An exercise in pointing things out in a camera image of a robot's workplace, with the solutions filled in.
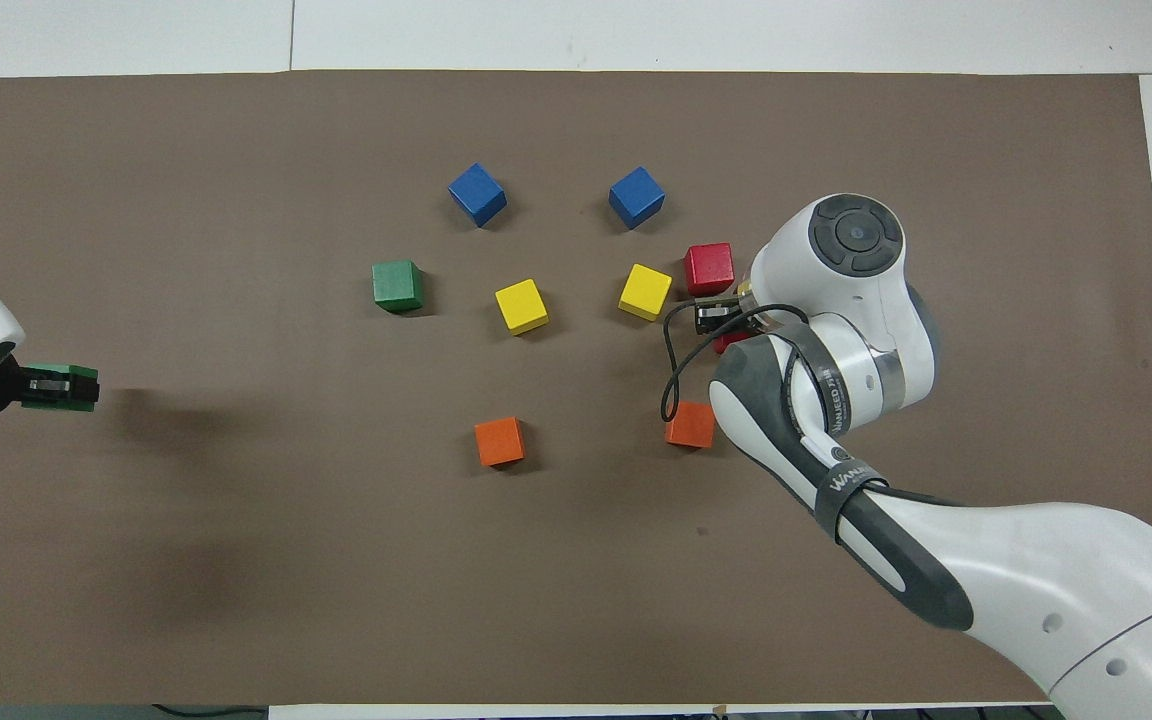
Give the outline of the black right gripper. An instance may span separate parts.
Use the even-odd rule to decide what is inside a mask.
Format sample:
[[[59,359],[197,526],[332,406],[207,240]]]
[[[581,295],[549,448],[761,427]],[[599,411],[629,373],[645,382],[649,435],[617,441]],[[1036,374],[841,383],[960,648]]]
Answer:
[[[694,300],[692,325],[696,336],[707,336],[717,331],[722,334],[741,331],[742,309],[738,296]]]

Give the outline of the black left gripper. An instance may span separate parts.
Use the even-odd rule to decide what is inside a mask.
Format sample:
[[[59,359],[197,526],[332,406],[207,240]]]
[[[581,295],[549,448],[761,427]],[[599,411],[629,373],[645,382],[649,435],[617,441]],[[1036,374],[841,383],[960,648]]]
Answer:
[[[0,363],[0,414],[13,402],[18,402],[23,388],[26,395],[68,395],[71,384],[68,370],[24,366],[23,373],[18,361],[8,355]]]

